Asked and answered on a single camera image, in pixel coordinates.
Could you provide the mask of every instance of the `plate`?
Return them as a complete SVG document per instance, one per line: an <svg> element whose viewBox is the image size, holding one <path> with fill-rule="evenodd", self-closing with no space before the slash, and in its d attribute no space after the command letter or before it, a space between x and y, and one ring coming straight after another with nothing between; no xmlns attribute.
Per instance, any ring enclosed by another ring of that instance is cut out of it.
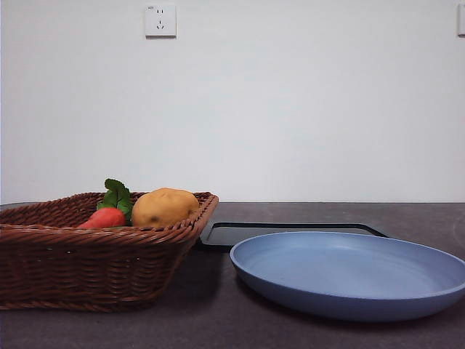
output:
<svg viewBox="0 0 465 349"><path fill-rule="evenodd" d="M402 321L465 295L465 262L407 241L353 233L272 233L230 252L239 277L266 298L348 321Z"/></svg>

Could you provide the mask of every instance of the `wicker basket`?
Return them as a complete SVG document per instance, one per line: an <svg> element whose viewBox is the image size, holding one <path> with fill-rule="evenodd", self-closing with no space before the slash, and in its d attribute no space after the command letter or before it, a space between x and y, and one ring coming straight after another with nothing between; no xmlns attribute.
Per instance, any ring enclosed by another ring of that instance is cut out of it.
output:
<svg viewBox="0 0 465 349"><path fill-rule="evenodd" d="M135 202L144 193L132 193ZM218 203L195 193L200 208L165 228L76 227L104 193L0 212L0 310L147 308L164 291Z"/></svg>

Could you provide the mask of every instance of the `green leaf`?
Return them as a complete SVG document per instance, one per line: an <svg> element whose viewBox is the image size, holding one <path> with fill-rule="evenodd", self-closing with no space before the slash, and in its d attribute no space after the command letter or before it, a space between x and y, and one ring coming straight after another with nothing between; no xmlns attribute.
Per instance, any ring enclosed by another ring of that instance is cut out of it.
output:
<svg viewBox="0 0 465 349"><path fill-rule="evenodd" d="M108 191L103 196L103 201L97 203L97 209L101 209L102 207L116 207L123 212L126 221L130 222L132 202L129 189L119 180L112 180L110 178L105 181L105 188L107 188Z"/></svg>

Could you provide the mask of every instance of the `white outlet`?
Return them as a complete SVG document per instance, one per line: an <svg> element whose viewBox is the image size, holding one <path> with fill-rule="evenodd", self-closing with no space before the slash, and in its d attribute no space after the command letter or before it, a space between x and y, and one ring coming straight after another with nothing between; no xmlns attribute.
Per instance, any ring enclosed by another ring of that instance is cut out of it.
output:
<svg viewBox="0 0 465 349"><path fill-rule="evenodd" d="M145 36L176 37L176 6L173 4L154 4L145 7Z"/></svg>

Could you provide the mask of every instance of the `basket rim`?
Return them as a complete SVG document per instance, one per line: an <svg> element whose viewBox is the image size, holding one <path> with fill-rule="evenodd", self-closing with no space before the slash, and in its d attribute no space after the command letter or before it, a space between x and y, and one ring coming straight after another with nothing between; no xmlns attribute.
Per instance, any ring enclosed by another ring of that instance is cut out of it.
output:
<svg viewBox="0 0 465 349"><path fill-rule="evenodd" d="M131 192L132 195L144 193L146 192ZM95 194L105 193L77 193L64 198L5 209L0 215L7 215L24 209L34 210L60 200ZM41 224L13 225L6 222L0 223L0 242L13 239L22 243L43 242L47 245L69 242L70 240L73 241L73 244L125 244L125 242L131 242L131 244L162 244L168 241L183 242L186 237L192 235L192 232L195 233L194 230L197 228L196 226L199 221L206 218L208 219L219 201L218 196L210 192L196 192L193 194L196 196L205 196L205 201L201 202L199 208L188 218L180 220L173 225L167 225L166 227L123 226L117 228L77 228Z"/></svg>

